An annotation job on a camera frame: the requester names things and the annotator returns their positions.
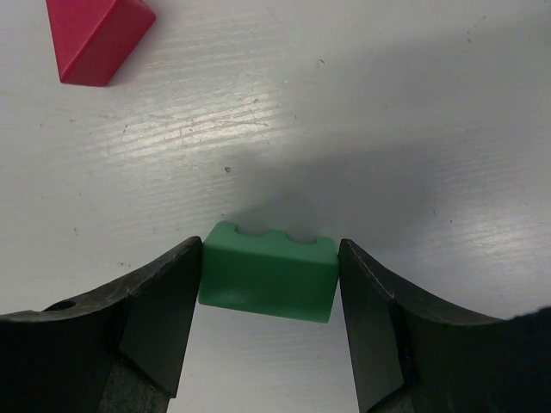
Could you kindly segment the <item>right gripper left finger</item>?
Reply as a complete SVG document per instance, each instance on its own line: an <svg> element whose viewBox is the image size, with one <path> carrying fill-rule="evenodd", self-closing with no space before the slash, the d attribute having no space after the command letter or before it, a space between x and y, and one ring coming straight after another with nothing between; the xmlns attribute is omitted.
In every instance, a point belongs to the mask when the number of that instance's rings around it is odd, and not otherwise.
<svg viewBox="0 0 551 413"><path fill-rule="evenodd" d="M190 237L87 293L2 315L2 411L167 411L183 369L201 247Z"/></svg>

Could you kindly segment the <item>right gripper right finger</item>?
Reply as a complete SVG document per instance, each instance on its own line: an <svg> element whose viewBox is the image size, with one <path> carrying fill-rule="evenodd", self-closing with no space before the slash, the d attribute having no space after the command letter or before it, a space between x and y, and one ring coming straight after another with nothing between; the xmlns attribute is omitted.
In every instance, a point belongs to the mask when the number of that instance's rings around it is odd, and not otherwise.
<svg viewBox="0 0 551 413"><path fill-rule="evenodd" d="M383 412L547 412L550 310L490 317L427 292L355 242L339 246L357 402Z"/></svg>

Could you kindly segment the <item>light green rectangular block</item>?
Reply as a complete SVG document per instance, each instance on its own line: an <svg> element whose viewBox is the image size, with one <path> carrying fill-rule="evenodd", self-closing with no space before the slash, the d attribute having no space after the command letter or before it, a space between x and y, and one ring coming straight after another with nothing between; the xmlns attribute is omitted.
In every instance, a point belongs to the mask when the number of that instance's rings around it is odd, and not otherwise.
<svg viewBox="0 0 551 413"><path fill-rule="evenodd" d="M298 243L284 231L244 235L219 222L202 244L199 303L326 323L337 288L335 242Z"/></svg>

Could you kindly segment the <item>red triangular wood block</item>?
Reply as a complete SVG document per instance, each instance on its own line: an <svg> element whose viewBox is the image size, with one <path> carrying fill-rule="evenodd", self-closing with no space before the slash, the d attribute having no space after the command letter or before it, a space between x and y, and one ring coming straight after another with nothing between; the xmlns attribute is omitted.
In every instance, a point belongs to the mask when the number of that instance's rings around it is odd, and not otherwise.
<svg viewBox="0 0 551 413"><path fill-rule="evenodd" d="M47 0L61 83L108 85L156 14L143 1Z"/></svg>

